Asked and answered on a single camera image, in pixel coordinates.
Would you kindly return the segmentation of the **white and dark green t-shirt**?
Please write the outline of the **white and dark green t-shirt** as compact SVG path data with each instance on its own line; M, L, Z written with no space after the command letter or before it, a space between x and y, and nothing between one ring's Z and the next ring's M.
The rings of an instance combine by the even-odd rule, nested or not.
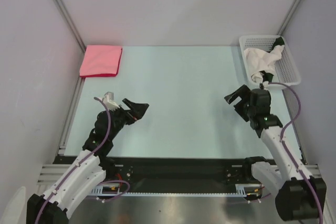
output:
M248 71L252 82L272 82L276 74L275 63L282 58L285 42L282 37L277 37L271 47L271 51L258 48L244 50Z

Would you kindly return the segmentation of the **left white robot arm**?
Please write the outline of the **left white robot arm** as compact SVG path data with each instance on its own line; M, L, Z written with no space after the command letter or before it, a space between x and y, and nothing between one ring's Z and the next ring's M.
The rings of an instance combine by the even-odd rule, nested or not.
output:
M124 126L142 119L149 104L123 99L128 107L123 109L111 96L112 93L108 92L103 98L95 98L104 110L97 115L82 150L48 190L29 198L26 223L68 223L77 207L96 186L115 178L115 165L107 157L113 148L113 139Z

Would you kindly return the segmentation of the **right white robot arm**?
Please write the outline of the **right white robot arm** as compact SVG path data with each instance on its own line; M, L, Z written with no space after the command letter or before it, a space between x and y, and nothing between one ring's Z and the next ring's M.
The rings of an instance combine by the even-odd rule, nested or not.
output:
M246 158L243 179L249 183L261 182L274 196L283 221L318 219L323 223L326 183L322 178L314 178L304 162L292 153L285 136L288 125L271 113L271 94L266 84L257 89L243 85L224 97L229 104L237 98L241 100L234 105L235 111L250 124L277 165L272 168L263 157Z

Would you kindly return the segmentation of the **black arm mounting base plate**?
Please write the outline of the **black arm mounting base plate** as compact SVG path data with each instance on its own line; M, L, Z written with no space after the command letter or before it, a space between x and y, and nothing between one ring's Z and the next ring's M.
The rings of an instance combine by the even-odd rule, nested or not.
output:
M246 159L111 158L103 167L106 179L118 175L132 193L223 194L234 185L256 184L252 165L263 157Z

